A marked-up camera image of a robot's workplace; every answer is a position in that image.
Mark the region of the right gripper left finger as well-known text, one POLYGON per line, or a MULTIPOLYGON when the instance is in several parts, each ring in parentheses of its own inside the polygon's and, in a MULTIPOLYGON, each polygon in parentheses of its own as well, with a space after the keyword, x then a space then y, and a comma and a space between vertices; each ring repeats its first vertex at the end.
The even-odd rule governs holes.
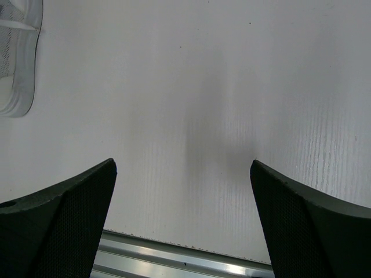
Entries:
POLYGON ((109 158, 1 203, 1 277, 89 277, 116 178, 109 158))

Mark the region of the white sneaker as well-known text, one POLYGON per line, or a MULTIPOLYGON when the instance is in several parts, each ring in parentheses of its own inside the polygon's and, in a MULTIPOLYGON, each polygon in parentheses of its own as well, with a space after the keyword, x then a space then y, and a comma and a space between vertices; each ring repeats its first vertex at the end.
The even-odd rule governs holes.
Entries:
POLYGON ((18 118, 31 108, 43 2, 1 1, 1 116, 18 118))

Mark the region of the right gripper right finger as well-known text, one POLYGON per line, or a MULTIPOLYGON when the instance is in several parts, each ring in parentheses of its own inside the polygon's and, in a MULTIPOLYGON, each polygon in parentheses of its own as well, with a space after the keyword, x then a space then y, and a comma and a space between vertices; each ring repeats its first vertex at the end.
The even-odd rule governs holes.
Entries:
POLYGON ((254 160, 254 199, 275 277, 370 277, 370 209, 254 160))

